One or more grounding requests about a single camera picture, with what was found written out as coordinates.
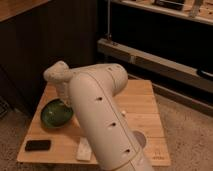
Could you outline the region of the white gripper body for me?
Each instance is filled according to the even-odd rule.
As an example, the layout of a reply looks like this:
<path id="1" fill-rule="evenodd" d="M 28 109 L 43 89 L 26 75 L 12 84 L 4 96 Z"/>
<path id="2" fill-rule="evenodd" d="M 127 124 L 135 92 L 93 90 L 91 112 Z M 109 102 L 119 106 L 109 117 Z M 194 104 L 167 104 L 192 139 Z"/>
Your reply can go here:
<path id="1" fill-rule="evenodd" d="M 68 84 L 67 83 L 57 83 L 56 84 L 56 92 L 59 97 L 59 99 L 66 105 L 70 106 L 70 100 L 68 95 Z"/>

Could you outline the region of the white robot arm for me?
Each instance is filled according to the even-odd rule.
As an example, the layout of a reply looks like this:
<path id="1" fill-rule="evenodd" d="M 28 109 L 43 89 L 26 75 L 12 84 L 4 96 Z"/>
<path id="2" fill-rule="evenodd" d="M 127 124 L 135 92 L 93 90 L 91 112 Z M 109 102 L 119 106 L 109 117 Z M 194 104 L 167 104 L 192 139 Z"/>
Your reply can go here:
<path id="1" fill-rule="evenodd" d="M 116 63 L 70 68 L 58 61 L 43 73 L 71 106 L 103 171 L 154 171 L 114 97 L 128 74 Z"/>

